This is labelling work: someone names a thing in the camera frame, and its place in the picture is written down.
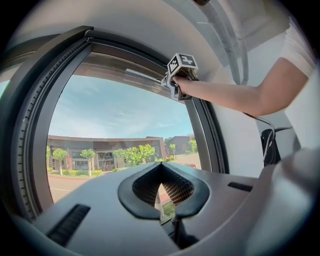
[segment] blue sky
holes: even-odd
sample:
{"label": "blue sky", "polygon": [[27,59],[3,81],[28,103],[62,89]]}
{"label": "blue sky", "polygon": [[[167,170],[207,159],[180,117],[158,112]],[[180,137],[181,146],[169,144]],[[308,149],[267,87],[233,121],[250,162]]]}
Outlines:
{"label": "blue sky", "polygon": [[[0,95],[9,81],[0,83]],[[49,134],[88,138],[192,134],[186,106],[131,85],[73,75],[55,107]]]}

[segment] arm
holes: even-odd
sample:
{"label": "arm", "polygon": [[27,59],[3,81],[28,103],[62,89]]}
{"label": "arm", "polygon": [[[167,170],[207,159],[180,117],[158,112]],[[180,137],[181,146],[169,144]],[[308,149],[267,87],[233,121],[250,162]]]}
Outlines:
{"label": "arm", "polygon": [[267,115],[286,108],[307,80],[308,77],[300,69],[282,57],[257,87],[174,77],[184,94],[253,116]]}

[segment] brown building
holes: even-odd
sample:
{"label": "brown building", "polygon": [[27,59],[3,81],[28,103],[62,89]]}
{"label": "brown building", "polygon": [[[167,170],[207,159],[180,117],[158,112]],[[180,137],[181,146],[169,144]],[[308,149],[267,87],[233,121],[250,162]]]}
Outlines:
{"label": "brown building", "polygon": [[53,157],[53,152],[60,148],[67,151],[65,163],[62,161],[62,168],[67,170],[88,170],[88,160],[80,154],[82,150],[92,149],[95,156],[92,158],[92,169],[110,171],[114,168],[127,167],[123,158],[115,157],[113,151],[118,149],[126,150],[139,145],[151,145],[155,148],[157,158],[166,158],[165,144],[162,137],[146,138],[79,138],[48,135],[47,145],[51,149],[49,167],[59,170],[59,161]]}
{"label": "brown building", "polygon": [[190,136],[174,136],[170,140],[170,144],[175,144],[175,154],[183,154],[186,152],[186,150],[189,149],[189,141],[194,141],[195,136],[190,135]]}

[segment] red car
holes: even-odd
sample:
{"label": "red car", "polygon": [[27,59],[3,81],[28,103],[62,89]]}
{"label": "red car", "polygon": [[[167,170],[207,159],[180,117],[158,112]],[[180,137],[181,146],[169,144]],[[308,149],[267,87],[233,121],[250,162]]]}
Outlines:
{"label": "red car", "polygon": [[183,165],[183,166],[189,166],[189,167],[192,167],[192,168],[196,168],[196,165],[193,164],[193,163],[186,163],[186,162],[184,162],[184,163],[181,163],[181,165]]}

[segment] white sleeve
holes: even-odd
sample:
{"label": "white sleeve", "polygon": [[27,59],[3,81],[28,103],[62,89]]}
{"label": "white sleeve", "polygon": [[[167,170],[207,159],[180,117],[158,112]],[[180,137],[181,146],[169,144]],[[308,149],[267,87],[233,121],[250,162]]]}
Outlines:
{"label": "white sleeve", "polygon": [[316,67],[316,58],[291,19],[289,24],[280,57],[287,59],[307,77],[310,77]]}

